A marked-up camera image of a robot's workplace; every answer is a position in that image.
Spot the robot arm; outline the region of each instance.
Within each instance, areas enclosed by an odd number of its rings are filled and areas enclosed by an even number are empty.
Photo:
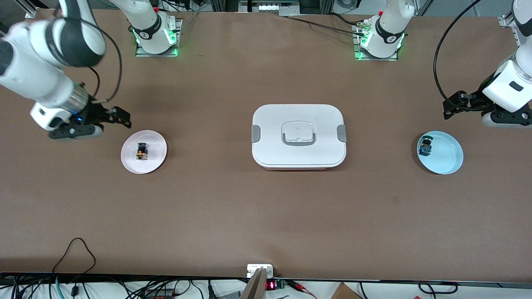
[[[149,0],[110,1],[126,15],[144,51],[161,54],[177,42],[176,17],[155,12]]]
[[[413,0],[387,0],[382,14],[369,19],[370,28],[361,47],[378,58],[392,56],[400,47],[414,12]]]
[[[527,40],[504,60],[479,89],[468,95],[460,90],[444,101],[444,118],[464,111],[481,111],[489,127],[525,127],[531,124],[532,110],[532,1],[514,1],[514,20]]]
[[[110,110],[67,77],[64,66],[88,67],[105,54],[105,41],[85,0],[60,0],[68,18],[18,23],[0,40],[0,84],[36,101],[30,115],[52,139],[99,136],[102,122],[131,127],[129,113]]]

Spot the light blue plate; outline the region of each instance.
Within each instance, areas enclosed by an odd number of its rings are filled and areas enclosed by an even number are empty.
[[[423,136],[433,138],[430,143],[431,152],[428,156],[419,154],[419,146],[423,142]],[[453,136],[441,132],[431,131],[419,138],[416,148],[419,161],[430,171],[439,175],[450,175],[459,170],[464,161],[464,152],[460,143]]]

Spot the gray latch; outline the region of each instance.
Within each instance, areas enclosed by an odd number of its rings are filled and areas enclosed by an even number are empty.
[[[261,140],[261,127],[256,124],[251,126],[251,143]]]
[[[341,124],[336,127],[336,134],[338,135],[338,140],[341,142],[347,142],[347,136],[345,136],[345,125]]]

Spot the brown table surface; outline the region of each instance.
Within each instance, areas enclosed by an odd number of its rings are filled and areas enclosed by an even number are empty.
[[[532,282],[532,137],[484,127],[479,113],[443,119],[432,62],[450,18],[414,18],[399,61],[362,62],[351,36],[267,13],[200,13],[178,57],[135,58],[124,15],[95,16],[122,50],[112,103],[133,128],[55,142],[30,118],[33,101],[0,89],[2,271],[51,271],[79,236],[94,273],[243,276],[264,262],[296,278]],[[348,29],[333,16],[304,18]],[[476,90],[515,48],[495,18],[464,18],[440,53],[442,86]],[[101,99],[117,78],[111,43],[96,69]],[[66,72],[94,90],[89,70]],[[345,161],[308,172],[256,164],[252,115],[273,103],[339,108]],[[134,175],[120,149],[145,129],[169,152],[155,172]],[[418,163],[414,143],[431,130],[460,141],[455,174]],[[58,271],[89,265],[79,243]]]

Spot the red digital display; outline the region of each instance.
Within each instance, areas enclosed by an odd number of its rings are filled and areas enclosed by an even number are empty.
[[[277,285],[275,283],[275,280],[267,281],[264,289],[265,290],[276,290]]]

